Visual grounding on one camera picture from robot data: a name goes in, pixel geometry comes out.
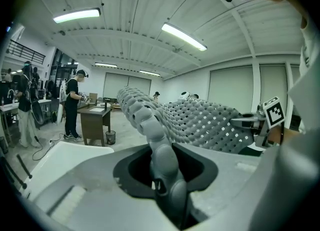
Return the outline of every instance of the trash can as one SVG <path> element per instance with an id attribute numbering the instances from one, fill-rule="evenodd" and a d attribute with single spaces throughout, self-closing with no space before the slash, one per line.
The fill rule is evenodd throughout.
<path id="1" fill-rule="evenodd" d="M 8 148 L 6 145 L 5 137 L 0 137 L 0 147 L 1 147 L 2 152 L 4 154 L 8 153 Z"/>
<path id="2" fill-rule="evenodd" d="M 108 145 L 113 145 L 114 143 L 116 143 L 116 132 L 114 130 L 111 130 L 110 132 L 107 131 L 105 133 L 106 136 L 106 143 Z"/>

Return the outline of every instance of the fluorescent light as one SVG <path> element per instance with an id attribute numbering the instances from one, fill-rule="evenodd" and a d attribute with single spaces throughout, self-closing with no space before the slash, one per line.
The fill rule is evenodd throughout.
<path id="1" fill-rule="evenodd" d="M 83 10 L 78 10 L 78 11 L 70 12 L 68 14 L 54 17 L 53 20 L 55 23 L 59 24 L 62 22 L 72 21 L 76 19 L 99 17 L 100 14 L 101 12 L 99 8 L 83 9 Z"/>
<path id="2" fill-rule="evenodd" d="M 172 26 L 171 24 L 164 23 L 163 27 L 161 28 L 163 31 L 166 31 L 180 39 L 184 40 L 185 42 L 191 44 L 192 46 L 198 48 L 200 51 L 205 51 L 207 46 L 203 45 L 202 43 L 198 42 L 196 39 L 192 38 L 190 35 L 182 32 L 180 29 Z"/>
<path id="3" fill-rule="evenodd" d="M 160 76 L 160 74 L 158 74 L 158 73 L 152 73 L 152 72 L 143 71 L 143 70 L 140 70 L 140 73 L 147 74 L 147 75 L 152 75 L 152 76 L 156 76 L 156 77 Z"/>
<path id="4" fill-rule="evenodd" d="M 104 64 L 104 63 L 94 63 L 97 66 L 104 66 L 104 67 L 111 67 L 111 68 L 117 68 L 117 65 L 112 65 L 112 64 Z"/>

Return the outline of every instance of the balcony railing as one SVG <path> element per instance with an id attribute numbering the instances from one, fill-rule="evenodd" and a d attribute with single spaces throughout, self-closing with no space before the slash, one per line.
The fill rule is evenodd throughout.
<path id="1" fill-rule="evenodd" d="M 28 47 L 23 46 L 22 44 L 10 40 L 9 46 L 6 49 L 6 53 L 21 57 L 31 62 L 36 62 L 39 64 L 44 63 L 45 55 L 42 55 L 39 52 L 36 52 Z"/>

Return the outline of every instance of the ceiling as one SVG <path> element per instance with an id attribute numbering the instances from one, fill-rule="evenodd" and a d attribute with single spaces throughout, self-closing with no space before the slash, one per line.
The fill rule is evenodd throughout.
<path id="1" fill-rule="evenodd" d="M 88 8 L 100 8 L 101 16 L 53 21 Z M 216 62 L 299 54 L 303 41 L 300 15 L 287 2 L 266 0 L 30 0 L 19 19 L 86 66 L 117 64 L 164 79 Z M 165 22 L 203 42 L 207 50 L 162 31 Z"/>

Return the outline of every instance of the concrete floor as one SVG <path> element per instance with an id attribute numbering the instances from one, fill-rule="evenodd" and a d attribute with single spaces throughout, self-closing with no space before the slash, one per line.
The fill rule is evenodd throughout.
<path id="1" fill-rule="evenodd" d="M 141 135 L 135 128 L 132 127 L 130 122 L 126 119 L 125 115 L 121 111 L 111 112 L 110 118 L 111 130 L 116 132 L 115 144 L 110 146 L 114 151 L 119 151 L 134 146 L 140 146 L 147 143 L 146 137 Z M 77 132 L 82 135 L 80 114 L 78 114 L 77 117 L 76 129 Z M 5 155 L 5 158 L 7 159 L 13 170 L 16 172 L 16 174 L 20 177 L 20 179 L 24 181 L 27 178 L 27 174 L 23 170 L 21 164 L 18 162 L 16 155 L 19 154 L 21 156 L 25 166 L 31 172 L 39 162 L 34 161 L 32 156 L 40 148 L 35 148 L 31 145 L 29 145 L 28 148 L 22 147 L 19 143 L 20 133 L 18 127 L 13 126 L 10 130 L 12 130 L 12 133 L 14 134 L 12 136 L 13 147 L 8 148 L 8 153 Z M 107 131 L 108 127 L 104 126 L 103 132 L 105 133 Z M 43 125 L 40 130 L 38 130 L 38 138 L 40 143 L 43 145 L 43 150 L 36 153 L 34 155 L 34 158 L 41 158 L 50 147 L 49 140 L 59 139 L 60 133 L 64 134 L 64 123 L 60 123 L 59 125 L 55 123 L 48 123 Z M 73 143 L 73 139 L 68 139 L 66 141 Z M 101 146 L 100 140 L 90 141 L 88 143 L 93 146 Z M 20 185 L 17 181 L 15 181 L 14 183 L 17 188 L 20 188 Z"/>

